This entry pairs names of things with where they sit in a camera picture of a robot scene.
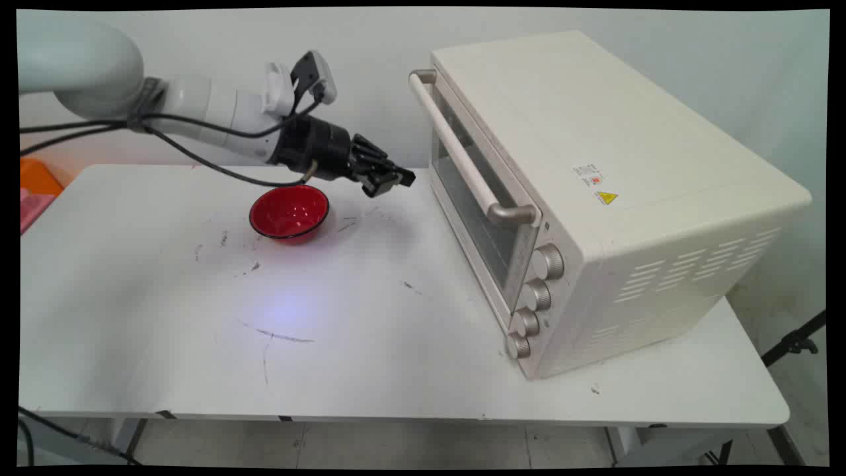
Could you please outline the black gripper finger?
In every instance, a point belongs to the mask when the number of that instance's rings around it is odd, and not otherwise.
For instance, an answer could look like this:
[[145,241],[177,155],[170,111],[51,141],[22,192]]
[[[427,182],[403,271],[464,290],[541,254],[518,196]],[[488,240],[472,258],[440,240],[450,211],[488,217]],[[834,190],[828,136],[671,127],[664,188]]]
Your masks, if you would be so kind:
[[360,134],[352,136],[352,174],[384,175],[405,173],[405,169],[389,159],[389,154]]
[[410,171],[405,173],[396,171],[369,172],[360,175],[362,190],[368,198],[377,198],[384,193],[390,192],[394,186],[411,187],[416,176]]

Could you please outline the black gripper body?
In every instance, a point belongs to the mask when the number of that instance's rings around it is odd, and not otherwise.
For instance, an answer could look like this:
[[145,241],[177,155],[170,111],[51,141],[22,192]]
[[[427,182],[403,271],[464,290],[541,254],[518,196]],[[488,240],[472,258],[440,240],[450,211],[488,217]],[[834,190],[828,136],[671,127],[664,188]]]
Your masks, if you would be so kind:
[[356,182],[350,168],[351,148],[352,136],[347,129],[320,118],[300,116],[280,130],[267,163],[300,174],[317,163],[313,178]]

